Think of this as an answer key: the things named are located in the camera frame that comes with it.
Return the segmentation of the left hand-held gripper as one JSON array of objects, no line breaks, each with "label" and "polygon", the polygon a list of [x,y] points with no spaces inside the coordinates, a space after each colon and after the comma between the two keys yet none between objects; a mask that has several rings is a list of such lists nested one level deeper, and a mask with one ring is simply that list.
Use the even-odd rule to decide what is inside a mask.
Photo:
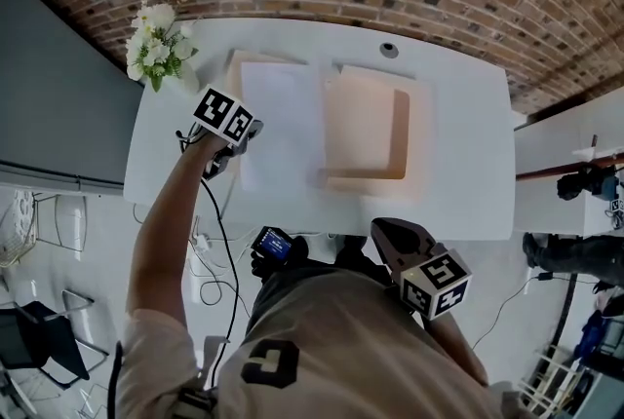
[{"label": "left hand-held gripper", "polygon": [[203,173],[213,179],[225,171],[229,161],[247,152],[252,139],[263,128],[251,111],[235,96],[209,87],[193,112],[193,124],[187,134],[177,131],[180,150],[199,143],[208,133],[216,135],[226,145],[215,152]]}]

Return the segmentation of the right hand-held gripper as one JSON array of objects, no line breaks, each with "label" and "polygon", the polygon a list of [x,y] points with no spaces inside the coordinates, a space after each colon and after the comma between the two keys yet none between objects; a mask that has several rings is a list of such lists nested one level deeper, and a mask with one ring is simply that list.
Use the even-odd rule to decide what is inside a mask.
[{"label": "right hand-held gripper", "polygon": [[370,236],[400,302],[412,312],[433,321],[464,301],[470,269],[456,250],[436,241],[423,226],[378,217],[371,222]]}]

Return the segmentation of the white A4 paper sheet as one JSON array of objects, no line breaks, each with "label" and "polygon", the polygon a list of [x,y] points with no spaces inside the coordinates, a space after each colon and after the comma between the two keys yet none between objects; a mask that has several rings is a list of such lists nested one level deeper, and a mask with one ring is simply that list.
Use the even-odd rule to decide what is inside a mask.
[{"label": "white A4 paper sheet", "polygon": [[323,89],[310,65],[244,62],[243,101],[263,123],[240,166],[245,190],[291,196],[320,185],[325,167]]}]

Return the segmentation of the beige shallow tray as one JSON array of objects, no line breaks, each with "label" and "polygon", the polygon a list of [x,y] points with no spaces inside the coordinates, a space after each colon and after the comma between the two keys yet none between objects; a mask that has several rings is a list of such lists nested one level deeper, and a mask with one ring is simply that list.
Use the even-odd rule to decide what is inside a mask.
[{"label": "beige shallow tray", "polygon": [[[300,64],[234,52],[225,86],[242,101],[244,62]],[[326,163],[319,186],[285,197],[325,191],[421,201],[432,167],[434,129],[429,89],[407,77],[354,65],[338,64],[326,70],[310,66],[318,70],[323,89]]]}]

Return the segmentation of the person's right forearm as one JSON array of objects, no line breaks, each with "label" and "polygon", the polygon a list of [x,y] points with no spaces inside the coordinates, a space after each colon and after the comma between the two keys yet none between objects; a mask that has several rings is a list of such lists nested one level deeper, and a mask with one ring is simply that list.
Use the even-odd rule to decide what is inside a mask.
[{"label": "person's right forearm", "polygon": [[444,351],[480,385],[488,386],[488,374],[464,337],[452,314],[440,315],[433,321],[423,320],[424,329]]}]

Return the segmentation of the person's dark trousers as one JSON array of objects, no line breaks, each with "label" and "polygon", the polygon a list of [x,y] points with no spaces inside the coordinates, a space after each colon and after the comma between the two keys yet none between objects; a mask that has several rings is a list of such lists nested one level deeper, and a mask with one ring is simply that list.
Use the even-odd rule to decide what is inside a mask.
[{"label": "person's dark trousers", "polygon": [[329,269],[349,270],[363,274],[383,286],[390,286],[392,280],[388,269],[374,263],[364,255],[362,248],[367,242],[364,236],[336,236],[333,245],[336,255],[333,263],[324,263],[309,257],[309,246],[306,239],[296,236],[285,260],[278,260],[274,256],[252,253],[252,273],[265,284],[274,274],[284,272],[301,272],[303,269],[320,269],[322,272]]}]

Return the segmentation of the white vase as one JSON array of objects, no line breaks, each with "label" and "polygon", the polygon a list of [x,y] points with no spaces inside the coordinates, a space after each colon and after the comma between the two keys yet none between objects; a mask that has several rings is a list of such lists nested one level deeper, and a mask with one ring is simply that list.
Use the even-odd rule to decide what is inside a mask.
[{"label": "white vase", "polygon": [[199,79],[187,60],[174,57],[173,74],[168,77],[172,89],[186,95],[196,95],[200,91]]}]

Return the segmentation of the small blue screen device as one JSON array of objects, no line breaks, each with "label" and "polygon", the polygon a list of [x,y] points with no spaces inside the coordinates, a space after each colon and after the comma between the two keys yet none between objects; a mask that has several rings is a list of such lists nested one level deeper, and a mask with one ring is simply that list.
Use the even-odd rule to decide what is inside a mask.
[{"label": "small blue screen device", "polygon": [[264,226],[252,242],[252,251],[264,259],[284,265],[293,249],[293,238],[279,228]]}]

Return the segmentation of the person's beige shirt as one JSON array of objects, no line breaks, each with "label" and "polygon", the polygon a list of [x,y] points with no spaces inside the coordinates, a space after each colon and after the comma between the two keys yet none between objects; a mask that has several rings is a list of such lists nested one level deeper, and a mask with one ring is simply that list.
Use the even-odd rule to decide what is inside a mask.
[{"label": "person's beige shirt", "polygon": [[137,310],[122,341],[117,419],[521,419],[383,288],[332,270],[276,276],[252,326],[205,387],[185,326]]}]

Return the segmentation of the white flower bouquet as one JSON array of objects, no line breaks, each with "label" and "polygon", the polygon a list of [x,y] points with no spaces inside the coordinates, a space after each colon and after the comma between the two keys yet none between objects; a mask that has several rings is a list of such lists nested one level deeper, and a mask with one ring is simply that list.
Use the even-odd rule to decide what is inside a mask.
[{"label": "white flower bouquet", "polygon": [[149,0],[140,0],[131,22],[134,32],[126,41],[126,69],[130,79],[143,80],[154,92],[159,92],[163,86],[171,86],[168,77],[173,74],[174,57],[189,64],[198,53],[192,41],[193,26],[176,24],[176,8],[191,1],[151,4]]}]

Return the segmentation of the white low cabinet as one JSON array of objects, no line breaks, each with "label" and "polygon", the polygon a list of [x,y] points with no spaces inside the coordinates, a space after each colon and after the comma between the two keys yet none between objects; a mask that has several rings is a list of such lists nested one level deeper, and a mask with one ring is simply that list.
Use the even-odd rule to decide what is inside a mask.
[{"label": "white low cabinet", "polygon": [[[546,171],[624,153],[624,88],[515,131],[516,172]],[[613,232],[609,202],[588,192],[557,195],[556,175],[516,183],[518,231],[589,237]]]}]

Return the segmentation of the pale wooden rack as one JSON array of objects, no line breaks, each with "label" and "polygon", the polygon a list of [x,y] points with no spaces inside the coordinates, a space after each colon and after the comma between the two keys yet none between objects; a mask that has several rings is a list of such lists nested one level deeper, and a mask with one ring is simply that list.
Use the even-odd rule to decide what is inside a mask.
[{"label": "pale wooden rack", "polygon": [[551,345],[538,355],[534,373],[518,383],[523,405],[538,419],[571,419],[595,381],[571,350]]}]

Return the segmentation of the blue bag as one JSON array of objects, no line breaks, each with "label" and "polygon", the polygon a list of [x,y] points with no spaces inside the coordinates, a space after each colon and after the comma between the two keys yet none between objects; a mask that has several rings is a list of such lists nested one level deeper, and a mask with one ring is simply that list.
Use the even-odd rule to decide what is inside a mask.
[{"label": "blue bag", "polygon": [[606,322],[603,313],[596,310],[582,327],[582,337],[574,348],[576,359],[584,359],[591,355],[605,337]]}]

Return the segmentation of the grey cabinet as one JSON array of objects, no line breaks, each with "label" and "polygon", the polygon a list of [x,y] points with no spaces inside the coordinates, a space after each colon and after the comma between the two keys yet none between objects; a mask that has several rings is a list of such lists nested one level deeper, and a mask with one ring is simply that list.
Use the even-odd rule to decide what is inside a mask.
[{"label": "grey cabinet", "polygon": [[0,0],[0,185],[119,195],[142,87],[41,0]]}]

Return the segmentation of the black chair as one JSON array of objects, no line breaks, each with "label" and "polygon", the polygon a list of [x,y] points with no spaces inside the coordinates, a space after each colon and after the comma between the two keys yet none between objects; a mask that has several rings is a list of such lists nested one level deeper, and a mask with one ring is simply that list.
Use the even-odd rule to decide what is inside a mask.
[{"label": "black chair", "polygon": [[[63,391],[102,366],[109,353],[77,337],[70,316],[95,304],[91,297],[65,289],[63,310],[56,312],[40,301],[20,306],[0,304],[0,365],[7,370],[36,369]],[[52,361],[73,375],[67,382],[45,370]]]}]

